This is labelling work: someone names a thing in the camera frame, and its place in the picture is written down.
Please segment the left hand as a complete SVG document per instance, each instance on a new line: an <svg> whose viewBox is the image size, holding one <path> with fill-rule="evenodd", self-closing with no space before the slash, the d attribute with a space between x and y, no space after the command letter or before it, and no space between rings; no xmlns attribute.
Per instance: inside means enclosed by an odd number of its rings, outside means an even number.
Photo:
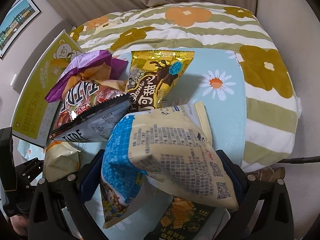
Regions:
<svg viewBox="0 0 320 240"><path fill-rule="evenodd" d="M14 231L20 236L26 236L28 234L27 228L29 225L29 219L22 215L15 215L10 217L10 222Z"/></svg>

